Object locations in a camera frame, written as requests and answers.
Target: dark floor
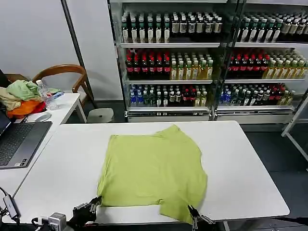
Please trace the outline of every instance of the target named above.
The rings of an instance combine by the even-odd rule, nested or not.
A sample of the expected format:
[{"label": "dark floor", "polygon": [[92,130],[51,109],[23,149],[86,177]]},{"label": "dark floor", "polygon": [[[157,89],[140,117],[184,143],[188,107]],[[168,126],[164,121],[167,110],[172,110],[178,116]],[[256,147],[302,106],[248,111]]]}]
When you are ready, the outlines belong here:
[{"label": "dark floor", "polygon": [[[115,113],[115,122],[124,122],[124,106],[122,102],[98,102],[99,107],[111,107]],[[91,105],[86,105],[85,114],[92,110]],[[76,114],[72,114],[68,123],[79,123]],[[262,160],[264,166],[271,175],[277,188],[290,208],[290,218],[308,217],[308,162],[293,146],[288,138],[281,137],[277,126],[269,127],[272,132],[252,132],[248,126],[243,129]],[[304,145],[304,137],[308,133],[308,126],[296,125],[292,135]],[[241,222],[228,222],[231,230],[237,230]],[[150,225],[143,226],[142,229],[154,230],[191,230],[190,226],[185,224],[177,225]],[[293,222],[285,222],[274,219],[267,219],[259,226],[258,231],[308,231],[308,227]]]}]

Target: laptop keyboard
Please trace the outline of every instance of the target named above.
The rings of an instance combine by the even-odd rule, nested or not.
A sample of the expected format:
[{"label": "laptop keyboard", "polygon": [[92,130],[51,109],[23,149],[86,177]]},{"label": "laptop keyboard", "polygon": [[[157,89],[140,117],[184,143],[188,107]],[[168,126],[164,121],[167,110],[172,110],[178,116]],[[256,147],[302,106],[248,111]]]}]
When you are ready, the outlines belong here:
[{"label": "laptop keyboard", "polygon": [[34,123],[13,124],[0,136],[0,166],[5,166],[33,128]]}]

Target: white desk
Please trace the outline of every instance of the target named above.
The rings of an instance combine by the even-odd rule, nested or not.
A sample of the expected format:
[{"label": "white desk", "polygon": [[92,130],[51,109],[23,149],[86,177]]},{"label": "white desk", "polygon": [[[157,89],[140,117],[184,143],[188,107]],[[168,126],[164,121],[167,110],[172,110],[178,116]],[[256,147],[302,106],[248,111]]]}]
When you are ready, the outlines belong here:
[{"label": "white desk", "polygon": [[[49,128],[39,148],[35,152],[28,167],[0,170],[0,185],[7,193],[13,196],[17,192],[19,186],[27,176],[28,172],[31,170],[35,161],[37,160],[42,150],[45,148],[49,139],[52,137],[53,133],[57,130],[59,125],[67,121],[67,119],[70,117],[76,107],[78,110],[82,110],[81,107],[79,108],[79,97],[79,93],[70,93],[64,94],[56,99],[59,108],[54,111],[48,110],[48,112],[51,113],[51,117],[47,121],[51,121],[52,125]],[[33,122],[36,118],[40,116],[39,114],[41,113],[30,115],[27,118],[27,122]]]},{"label": "white desk", "polygon": [[[235,121],[60,125],[18,190],[21,223],[54,212],[72,216],[73,207],[96,196],[112,134],[152,134],[176,124],[202,151],[208,174],[199,211],[213,220],[275,217],[289,208]],[[131,147],[138,150],[138,144]],[[98,209],[100,223],[172,222],[159,206]]]}]

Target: laptop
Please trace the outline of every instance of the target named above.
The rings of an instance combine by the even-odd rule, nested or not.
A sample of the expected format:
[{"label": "laptop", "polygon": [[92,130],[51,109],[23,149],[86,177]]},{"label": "laptop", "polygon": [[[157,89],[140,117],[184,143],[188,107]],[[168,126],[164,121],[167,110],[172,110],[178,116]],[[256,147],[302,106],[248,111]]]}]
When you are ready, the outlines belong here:
[{"label": "laptop", "polygon": [[27,167],[51,122],[15,124],[0,111],[0,169]]}]

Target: white stool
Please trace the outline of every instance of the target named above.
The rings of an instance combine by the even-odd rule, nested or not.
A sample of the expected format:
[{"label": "white stool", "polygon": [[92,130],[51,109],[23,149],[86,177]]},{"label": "white stool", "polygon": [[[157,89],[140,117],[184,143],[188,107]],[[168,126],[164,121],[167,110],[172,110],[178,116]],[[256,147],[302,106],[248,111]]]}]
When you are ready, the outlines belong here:
[{"label": "white stool", "polygon": [[99,124],[99,123],[111,123],[115,116],[112,108],[98,108],[89,112],[87,123]]}]

